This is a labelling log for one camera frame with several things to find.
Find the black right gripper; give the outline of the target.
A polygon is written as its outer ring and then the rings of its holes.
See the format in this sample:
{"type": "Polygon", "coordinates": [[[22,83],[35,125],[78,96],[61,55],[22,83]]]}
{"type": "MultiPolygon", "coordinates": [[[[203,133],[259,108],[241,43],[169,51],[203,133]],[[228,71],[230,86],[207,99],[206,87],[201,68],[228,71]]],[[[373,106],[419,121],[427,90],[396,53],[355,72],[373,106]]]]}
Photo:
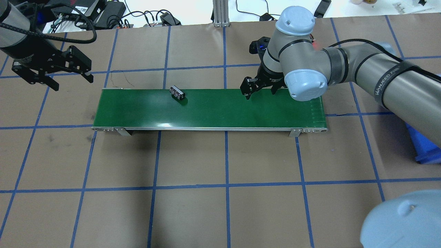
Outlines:
{"type": "Polygon", "coordinates": [[[241,83],[240,90],[243,96],[249,100],[253,93],[265,87],[271,87],[271,94],[275,95],[278,90],[286,89],[285,79],[281,72],[275,72],[264,64],[264,54],[267,50],[270,38],[261,37],[249,44],[249,53],[257,54],[260,58],[260,66],[257,75],[252,78],[246,76],[241,83]]]}

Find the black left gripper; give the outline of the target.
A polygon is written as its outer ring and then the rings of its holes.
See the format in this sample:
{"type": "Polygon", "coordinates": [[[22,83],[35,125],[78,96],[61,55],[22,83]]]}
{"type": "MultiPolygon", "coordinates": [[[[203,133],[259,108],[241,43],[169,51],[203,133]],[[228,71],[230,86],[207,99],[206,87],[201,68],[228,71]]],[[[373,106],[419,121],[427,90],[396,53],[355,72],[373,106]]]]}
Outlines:
{"type": "Polygon", "coordinates": [[[65,52],[66,61],[62,55],[60,50],[45,39],[23,38],[11,46],[11,70],[31,85],[45,84],[54,91],[59,90],[59,83],[46,74],[74,72],[82,75],[88,83],[93,83],[92,61],[87,55],[73,45],[65,52]]]}

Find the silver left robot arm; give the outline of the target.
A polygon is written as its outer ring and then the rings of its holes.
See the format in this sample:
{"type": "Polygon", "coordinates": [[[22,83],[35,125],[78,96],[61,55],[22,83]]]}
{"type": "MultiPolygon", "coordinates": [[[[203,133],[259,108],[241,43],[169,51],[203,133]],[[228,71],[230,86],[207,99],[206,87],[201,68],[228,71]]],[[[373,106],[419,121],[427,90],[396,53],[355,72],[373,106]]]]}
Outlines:
{"type": "Polygon", "coordinates": [[[54,91],[59,90],[50,74],[68,72],[81,75],[88,83],[93,83],[92,61],[80,51],[76,44],[91,44],[97,33],[93,23],[77,8],[64,3],[44,7],[51,10],[68,7],[85,19],[92,28],[92,38],[78,40],[62,38],[42,33],[37,27],[37,18],[28,19],[10,1],[1,1],[1,51],[13,59],[12,71],[27,83],[44,84],[54,91]]]}

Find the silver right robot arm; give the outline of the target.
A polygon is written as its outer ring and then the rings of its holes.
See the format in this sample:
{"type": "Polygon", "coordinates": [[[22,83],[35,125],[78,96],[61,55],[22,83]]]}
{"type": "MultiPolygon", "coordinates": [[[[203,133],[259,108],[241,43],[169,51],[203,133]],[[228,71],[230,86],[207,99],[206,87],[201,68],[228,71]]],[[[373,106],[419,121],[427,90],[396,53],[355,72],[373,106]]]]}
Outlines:
{"type": "MultiPolygon", "coordinates": [[[[313,14],[300,6],[284,9],[273,35],[254,41],[256,77],[246,77],[247,99],[265,87],[275,93],[286,86],[296,101],[322,96],[330,86],[353,82],[383,108],[395,113],[437,146],[441,142],[440,76],[369,40],[339,48],[313,48],[313,14]]],[[[418,190],[384,201],[365,218],[360,234],[364,248],[439,248],[440,190],[418,190]]]]}

